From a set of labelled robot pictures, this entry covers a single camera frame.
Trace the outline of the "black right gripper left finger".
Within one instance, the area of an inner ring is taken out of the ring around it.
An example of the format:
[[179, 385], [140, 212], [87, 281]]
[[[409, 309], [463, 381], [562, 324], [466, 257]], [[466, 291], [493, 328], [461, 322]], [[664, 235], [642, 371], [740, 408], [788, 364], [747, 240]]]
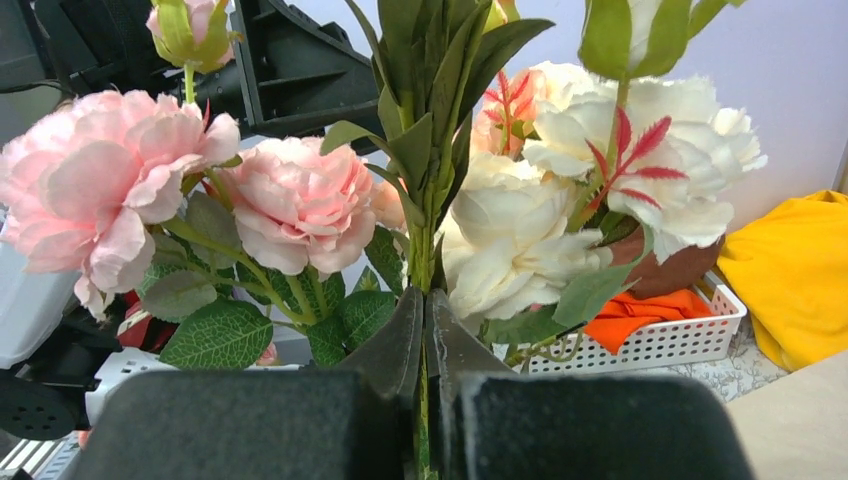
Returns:
[[76, 479], [410, 479], [423, 326], [408, 288], [338, 366], [159, 371], [111, 395]]

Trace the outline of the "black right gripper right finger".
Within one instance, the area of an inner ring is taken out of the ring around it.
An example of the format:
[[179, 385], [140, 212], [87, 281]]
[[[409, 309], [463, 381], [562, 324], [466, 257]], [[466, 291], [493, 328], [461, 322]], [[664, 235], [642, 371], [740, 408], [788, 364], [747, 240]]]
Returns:
[[723, 405], [694, 380], [518, 374], [458, 322], [443, 291], [427, 295], [424, 318], [445, 479], [754, 475]]

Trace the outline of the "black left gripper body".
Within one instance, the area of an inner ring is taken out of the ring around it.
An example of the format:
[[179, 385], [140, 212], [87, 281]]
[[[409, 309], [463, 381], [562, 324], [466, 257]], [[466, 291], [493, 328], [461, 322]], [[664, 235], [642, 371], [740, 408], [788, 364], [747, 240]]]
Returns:
[[182, 81], [158, 56], [146, 27], [151, 9], [147, 0], [34, 3], [57, 66], [76, 92], [143, 90], [179, 96]]

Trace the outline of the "beige kraft wrapping paper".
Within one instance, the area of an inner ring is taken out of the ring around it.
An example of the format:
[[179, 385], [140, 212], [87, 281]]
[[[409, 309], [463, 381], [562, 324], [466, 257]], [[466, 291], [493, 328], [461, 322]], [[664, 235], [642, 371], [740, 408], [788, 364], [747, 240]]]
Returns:
[[847, 353], [732, 400], [727, 411], [757, 479], [847, 478]]

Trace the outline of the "large pink peony stem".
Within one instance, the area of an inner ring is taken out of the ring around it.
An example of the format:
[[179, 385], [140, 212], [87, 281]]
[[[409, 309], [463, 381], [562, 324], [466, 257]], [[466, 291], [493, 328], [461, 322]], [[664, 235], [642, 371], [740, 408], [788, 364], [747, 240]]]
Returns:
[[196, 103], [234, 57], [224, 1], [156, 1], [146, 21], [185, 95], [106, 90], [60, 104], [1, 151], [1, 234], [32, 273], [73, 272], [96, 320], [134, 293], [176, 323], [178, 368], [279, 363], [270, 313], [317, 332], [349, 299], [342, 271], [405, 221], [398, 191], [343, 145], [266, 139]]

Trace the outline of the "cream white rose stem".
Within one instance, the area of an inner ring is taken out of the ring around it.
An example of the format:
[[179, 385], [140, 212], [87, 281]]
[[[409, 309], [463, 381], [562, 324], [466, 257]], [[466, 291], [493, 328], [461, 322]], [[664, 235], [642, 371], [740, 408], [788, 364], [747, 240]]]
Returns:
[[[518, 157], [471, 155], [440, 230], [448, 300], [508, 366], [585, 334], [649, 253], [663, 263], [726, 234], [723, 192], [768, 158], [708, 78], [670, 77], [726, 8], [587, 2], [578, 63], [539, 65], [549, 93]], [[612, 266], [608, 246], [639, 228], [642, 252]]]

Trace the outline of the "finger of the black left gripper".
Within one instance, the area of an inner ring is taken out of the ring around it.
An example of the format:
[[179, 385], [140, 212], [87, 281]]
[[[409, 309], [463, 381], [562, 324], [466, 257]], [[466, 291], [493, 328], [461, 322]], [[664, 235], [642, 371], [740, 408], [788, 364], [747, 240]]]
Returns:
[[369, 59], [338, 24], [284, 1], [238, 1], [234, 61], [195, 78], [196, 100], [237, 119], [243, 137], [321, 136], [339, 120], [374, 133], [378, 91]]

